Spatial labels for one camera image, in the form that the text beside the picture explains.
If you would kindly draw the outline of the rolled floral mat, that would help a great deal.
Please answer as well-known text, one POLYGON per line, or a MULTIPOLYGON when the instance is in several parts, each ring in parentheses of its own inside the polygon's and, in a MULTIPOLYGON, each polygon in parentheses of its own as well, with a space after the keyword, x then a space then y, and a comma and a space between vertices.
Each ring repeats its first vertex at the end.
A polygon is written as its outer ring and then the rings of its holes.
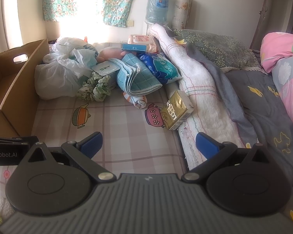
POLYGON ((182 30, 186 28, 187 21, 190 17, 193 0, 176 0, 175 10, 172 19, 172 28, 182 30))

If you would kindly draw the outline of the white tied plastic bag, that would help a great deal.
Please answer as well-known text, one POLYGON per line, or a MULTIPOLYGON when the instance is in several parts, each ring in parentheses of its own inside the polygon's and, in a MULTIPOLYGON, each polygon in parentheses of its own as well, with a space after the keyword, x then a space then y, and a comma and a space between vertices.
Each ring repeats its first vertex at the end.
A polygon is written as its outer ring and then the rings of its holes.
POLYGON ((81 39, 58 40, 35 68, 36 93, 44 100, 74 97, 91 77, 97 57, 97 49, 81 39))

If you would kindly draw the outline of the blue water jug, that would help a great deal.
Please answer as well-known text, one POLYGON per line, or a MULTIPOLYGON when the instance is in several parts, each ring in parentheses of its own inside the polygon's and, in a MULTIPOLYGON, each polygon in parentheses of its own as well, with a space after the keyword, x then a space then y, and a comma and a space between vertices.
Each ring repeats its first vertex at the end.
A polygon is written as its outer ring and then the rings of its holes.
POLYGON ((147 0, 146 21, 147 23, 167 22, 169 0, 147 0))

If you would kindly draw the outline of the white yogurt cup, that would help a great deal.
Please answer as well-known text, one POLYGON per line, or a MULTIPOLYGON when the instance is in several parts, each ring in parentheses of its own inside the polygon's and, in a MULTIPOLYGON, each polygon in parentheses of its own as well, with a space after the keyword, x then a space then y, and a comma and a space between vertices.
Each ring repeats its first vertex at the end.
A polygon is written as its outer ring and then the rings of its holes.
POLYGON ((106 76, 117 72, 120 67, 108 60, 94 65, 92 70, 101 76, 106 76))

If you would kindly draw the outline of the orange striped knotted cloth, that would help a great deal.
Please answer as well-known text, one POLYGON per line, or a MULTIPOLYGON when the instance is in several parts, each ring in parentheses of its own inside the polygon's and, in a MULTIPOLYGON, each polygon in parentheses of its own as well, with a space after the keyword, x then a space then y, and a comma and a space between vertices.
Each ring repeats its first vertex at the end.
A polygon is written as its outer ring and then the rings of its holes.
POLYGON ((123 92, 123 97, 131 103, 134 107, 138 109, 143 109, 147 105, 147 98, 146 96, 131 96, 128 93, 123 92))

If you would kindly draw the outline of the blue wet wipes pack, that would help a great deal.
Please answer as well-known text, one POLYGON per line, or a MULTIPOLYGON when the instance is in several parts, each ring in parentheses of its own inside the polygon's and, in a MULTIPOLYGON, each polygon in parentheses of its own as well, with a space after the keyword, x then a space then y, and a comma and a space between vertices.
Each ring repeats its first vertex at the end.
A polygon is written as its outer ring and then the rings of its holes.
POLYGON ((138 58, 146 65, 162 85, 181 79, 181 75, 177 68, 160 54, 142 53, 138 54, 138 58))

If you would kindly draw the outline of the pink floral pillow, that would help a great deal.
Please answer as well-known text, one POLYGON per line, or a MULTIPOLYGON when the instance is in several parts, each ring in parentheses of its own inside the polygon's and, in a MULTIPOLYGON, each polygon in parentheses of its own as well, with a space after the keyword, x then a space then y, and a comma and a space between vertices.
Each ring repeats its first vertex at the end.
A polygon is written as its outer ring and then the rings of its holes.
POLYGON ((293 122, 293 34, 272 32, 263 38, 261 66, 271 73, 286 111, 293 122))

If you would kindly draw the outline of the white plaid blanket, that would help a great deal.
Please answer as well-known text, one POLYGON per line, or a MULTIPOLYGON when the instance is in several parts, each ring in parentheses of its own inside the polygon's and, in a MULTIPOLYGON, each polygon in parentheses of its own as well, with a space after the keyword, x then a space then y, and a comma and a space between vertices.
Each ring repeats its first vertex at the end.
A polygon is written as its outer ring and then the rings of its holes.
POLYGON ((149 28, 164 54, 177 67, 181 75, 179 89, 190 99, 194 111, 178 127, 188 169, 206 161, 197 149, 195 139, 199 132, 206 133, 218 142, 233 142, 243 146, 236 124, 230 119, 229 111, 217 93, 214 79, 200 62, 190 58, 186 49, 167 34, 158 24, 149 28))

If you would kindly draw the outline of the pink plush pig doll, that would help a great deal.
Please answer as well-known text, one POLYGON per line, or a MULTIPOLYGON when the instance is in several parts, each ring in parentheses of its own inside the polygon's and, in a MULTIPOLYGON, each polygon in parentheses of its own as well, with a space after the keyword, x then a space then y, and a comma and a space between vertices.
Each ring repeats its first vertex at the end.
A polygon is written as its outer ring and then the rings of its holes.
POLYGON ((122 60, 122 58, 127 54, 126 51, 123 51, 118 47, 106 47, 101 50, 96 60, 98 63, 105 62, 111 58, 122 60))

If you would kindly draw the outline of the pink wet wipes pack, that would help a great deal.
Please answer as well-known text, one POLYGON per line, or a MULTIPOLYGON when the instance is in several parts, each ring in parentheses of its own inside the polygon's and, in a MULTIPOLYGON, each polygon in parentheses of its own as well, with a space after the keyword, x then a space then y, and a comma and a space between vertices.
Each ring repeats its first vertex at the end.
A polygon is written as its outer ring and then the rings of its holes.
POLYGON ((147 53, 157 53, 157 45, 152 36, 131 34, 127 41, 128 44, 145 45, 147 53))

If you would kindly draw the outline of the blue mask box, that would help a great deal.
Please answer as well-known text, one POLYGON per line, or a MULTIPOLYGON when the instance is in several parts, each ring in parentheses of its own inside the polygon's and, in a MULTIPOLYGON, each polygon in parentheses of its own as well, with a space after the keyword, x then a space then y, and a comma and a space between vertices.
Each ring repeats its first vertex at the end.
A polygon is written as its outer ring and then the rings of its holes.
POLYGON ((121 49, 124 51, 133 51, 133 52, 142 52, 142 53, 145 53, 147 51, 146 45, 129 44, 129 43, 122 43, 121 49))

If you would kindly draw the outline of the plaid cartoon bed sheet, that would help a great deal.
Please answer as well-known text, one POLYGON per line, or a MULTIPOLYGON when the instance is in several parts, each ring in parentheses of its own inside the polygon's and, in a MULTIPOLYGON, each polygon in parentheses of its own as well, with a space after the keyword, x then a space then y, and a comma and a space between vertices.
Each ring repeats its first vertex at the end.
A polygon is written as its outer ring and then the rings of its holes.
POLYGON ((159 116, 166 101, 163 89, 147 97, 144 109, 127 102, 120 89, 112 90, 103 102, 39 98, 30 136, 57 147, 101 132, 103 145, 93 159, 114 174, 182 175, 186 164, 179 136, 165 129, 159 116))

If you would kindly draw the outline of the gold tissue box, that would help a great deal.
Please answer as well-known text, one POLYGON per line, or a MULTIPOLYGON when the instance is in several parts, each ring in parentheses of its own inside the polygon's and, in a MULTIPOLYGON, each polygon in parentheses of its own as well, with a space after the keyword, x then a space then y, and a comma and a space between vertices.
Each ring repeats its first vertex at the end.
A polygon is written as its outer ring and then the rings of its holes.
POLYGON ((176 90, 161 110, 161 118, 168 130, 176 130, 194 111, 190 99, 181 90, 176 90))

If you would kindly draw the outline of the brown cardboard box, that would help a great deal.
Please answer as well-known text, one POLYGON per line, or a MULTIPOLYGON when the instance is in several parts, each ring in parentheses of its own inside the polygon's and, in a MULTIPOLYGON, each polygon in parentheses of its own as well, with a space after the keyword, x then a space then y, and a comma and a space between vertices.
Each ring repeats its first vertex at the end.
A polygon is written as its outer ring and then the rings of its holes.
POLYGON ((31 135, 39 102, 35 68, 48 53, 46 39, 0 53, 0 137, 31 135))

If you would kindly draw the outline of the blue checkered towel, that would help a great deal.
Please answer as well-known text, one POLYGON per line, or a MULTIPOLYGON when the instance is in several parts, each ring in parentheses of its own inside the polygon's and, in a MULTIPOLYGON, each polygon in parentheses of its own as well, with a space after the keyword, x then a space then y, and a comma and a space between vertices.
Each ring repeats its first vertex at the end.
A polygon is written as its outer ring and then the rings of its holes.
POLYGON ((114 63, 120 68, 116 81, 123 92, 140 97, 151 94, 162 87, 159 80, 133 53, 126 54, 122 60, 116 59, 114 63))

